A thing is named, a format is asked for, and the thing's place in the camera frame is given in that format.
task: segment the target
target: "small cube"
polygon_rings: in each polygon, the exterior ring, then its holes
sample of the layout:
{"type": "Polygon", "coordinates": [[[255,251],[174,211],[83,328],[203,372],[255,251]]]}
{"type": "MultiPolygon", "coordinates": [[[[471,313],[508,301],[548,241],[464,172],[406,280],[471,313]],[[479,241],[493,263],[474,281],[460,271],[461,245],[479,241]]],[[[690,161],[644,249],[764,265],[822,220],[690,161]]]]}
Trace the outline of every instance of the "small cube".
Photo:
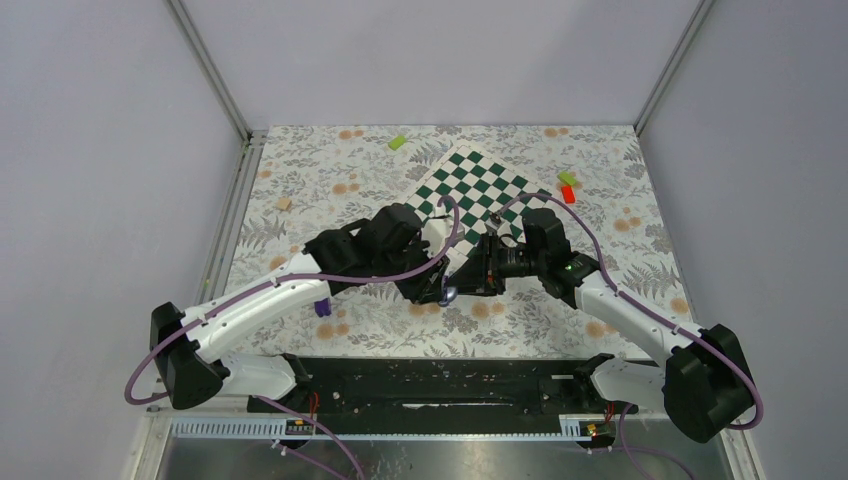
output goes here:
{"type": "Polygon", "coordinates": [[[577,198],[574,196],[574,190],[568,185],[563,185],[562,187],[562,199],[565,200],[565,203],[574,203],[577,201],[577,198]]]}
{"type": "Polygon", "coordinates": [[[289,208],[291,208],[291,199],[283,197],[277,200],[277,208],[284,212],[289,211],[289,208]]]}
{"type": "Polygon", "coordinates": [[[574,178],[574,177],[573,177],[570,173],[568,173],[568,172],[559,172],[559,175],[557,175],[557,178],[558,178],[558,179],[559,179],[559,181],[560,181],[560,182],[562,182],[564,185],[570,185],[570,186],[572,186],[572,187],[573,187],[573,186],[575,186],[575,185],[577,185],[577,179],[576,179],[576,178],[574,178]]]}
{"type": "Polygon", "coordinates": [[[391,142],[389,142],[389,148],[391,148],[392,150],[397,150],[404,143],[406,143],[406,137],[404,137],[403,135],[398,135],[397,137],[392,139],[391,142]]]}

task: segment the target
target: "gray floor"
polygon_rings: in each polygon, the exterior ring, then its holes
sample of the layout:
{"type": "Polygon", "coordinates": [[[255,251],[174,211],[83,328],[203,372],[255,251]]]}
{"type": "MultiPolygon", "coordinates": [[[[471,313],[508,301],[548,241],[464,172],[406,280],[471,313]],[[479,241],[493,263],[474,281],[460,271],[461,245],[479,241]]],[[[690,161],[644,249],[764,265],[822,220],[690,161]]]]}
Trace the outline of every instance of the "gray floor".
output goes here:
{"type": "MultiPolygon", "coordinates": [[[[718,440],[706,445],[684,437],[667,421],[628,421],[628,444],[672,453],[700,479],[731,478],[718,440]]],[[[565,442],[359,441],[348,442],[374,479],[641,479],[624,453],[587,455],[565,442]]],[[[172,439],[160,480],[333,479],[322,470],[281,457],[270,442],[256,440],[172,439]]],[[[329,441],[313,441],[299,451],[350,478],[355,472],[329,441]]],[[[648,455],[637,458],[657,479],[686,479],[672,462],[648,455]]]]}

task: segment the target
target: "gray wall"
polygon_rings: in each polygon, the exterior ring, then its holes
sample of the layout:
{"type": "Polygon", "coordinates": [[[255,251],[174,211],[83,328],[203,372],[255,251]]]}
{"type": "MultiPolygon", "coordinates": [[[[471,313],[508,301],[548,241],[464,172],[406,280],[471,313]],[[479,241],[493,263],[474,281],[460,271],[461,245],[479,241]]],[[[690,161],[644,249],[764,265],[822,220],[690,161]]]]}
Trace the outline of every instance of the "gray wall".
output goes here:
{"type": "Polygon", "coordinates": [[[161,1],[0,8],[0,478],[117,478],[238,142],[161,1]]]}
{"type": "Polygon", "coordinates": [[[697,0],[187,0],[253,128],[635,122],[697,0]]]}
{"type": "Polygon", "coordinates": [[[739,335],[769,479],[844,478],[848,3],[717,2],[642,141],[697,319],[739,335]]]}

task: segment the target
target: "table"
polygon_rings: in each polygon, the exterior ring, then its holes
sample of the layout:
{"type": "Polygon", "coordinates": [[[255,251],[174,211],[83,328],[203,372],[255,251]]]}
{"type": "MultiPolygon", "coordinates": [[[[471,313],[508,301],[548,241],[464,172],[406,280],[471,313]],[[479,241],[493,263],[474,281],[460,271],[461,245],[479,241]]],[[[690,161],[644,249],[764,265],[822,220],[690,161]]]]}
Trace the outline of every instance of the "table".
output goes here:
{"type": "MultiPolygon", "coordinates": [[[[639,142],[629,126],[276,126],[267,136],[226,291],[279,267],[306,241],[400,199],[454,143],[473,142],[558,191],[569,171],[575,210],[597,234],[613,277],[689,320],[687,303],[639,142]],[[387,143],[404,135],[392,151],[387,143]],[[289,211],[275,204],[291,198],[289,211]]],[[[588,237],[562,216],[576,250],[588,237]]],[[[647,358],[592,317],[550,298],[536,279],[508,281],[500,297],[462,297],[447,308],[411,305],[394,285],[333,297],[333,315],[312,306],[257,331],[237,351],[273,355],[647,358]]]]}

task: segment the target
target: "green square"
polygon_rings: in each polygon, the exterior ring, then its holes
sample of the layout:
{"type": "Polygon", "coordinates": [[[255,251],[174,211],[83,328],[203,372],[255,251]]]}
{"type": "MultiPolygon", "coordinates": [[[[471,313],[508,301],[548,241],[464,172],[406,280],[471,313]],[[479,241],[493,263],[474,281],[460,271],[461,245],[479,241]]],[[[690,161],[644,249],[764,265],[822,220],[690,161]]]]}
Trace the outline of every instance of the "green square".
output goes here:
{"type": "Polygon", "coordinates": [[[465,240],[471,242],[472,245],[477,245],[477,242],[480,240],[480,234],[474,230],[470,230],[465,234],[465,240]]]}
{"type": "Polygon", "coordinates": [[[492,206],[493,203],[495,203],[495,200],[488,195],[483,195],[482,197],[477,199],[477,203],[483,205],[486,208],[489,208],[492,206]]]}
{"type": "Polygon", "coordinates": [[[515,219],[516,219],[516,218],[518,218],[518,214],[517,214],[517,213],[515,213],[515,212],[513,212],[512,210],[507,210],[507,211],[505,211],[505,212],[501,215],[501,217],[502,217],[504,220],[506,220],[507,222],[512,223],[512,222],[514,222],[514,221],[515,221],[515,219]]]}
{"type": "Polygon", "coordinates": [[[466,213],[465,215],[462,216],[462,219],[460,219],[460,221],[462,222],[463,225],[471,227],[475,223],[477,223],[477,217],[475,217],[474,215],[471,215],[470,213],[466,213]]]}
{"type": "Polygon", "coordinates": [[[422,185],[421,188],[419,188],[418,191],[415,192],[415,194],[421,198],[430,198],[430,195],[433,194],[433,191],[422,185]]]}
{"type": "Polygon", "coordinates": [[[498,198],[496,198],[496,200],[501,205],[506,205],[507,203],[509,203],[512,200],[512,197],[510,197],[509,195],[507,195],[505,193],[501,193],[500,195],[498,195],[498,198]]]}
{"type": "Polygon", "coordinates": [[[463,210],[465,210],[465,211],[468,211],[468,209],[469,209],[469,208],[471,208],[472,206],[474,206],[474,200],[471,200],[470,198],[465,197],[465,196],[463,196],[463,197],[459,200],[459,202],[457,202],[457,203],[459,204],[459,208],[461,208],[461,209],[463,209],[463,210]]]}
{"type": "Polygon", "coordinates": [[[512,184],[518,188],[524,188],[524,186],[527,185],[527,179],[516,175],[515,178],[512,179],[512,184]]]}
{"type": "Polygon", "coordinates": [[[444,183],[441,183],[438,187],[436,187],[436,193],[438,193],[439,195],[447,195],[452,191],[453,189],[444,183]]]}

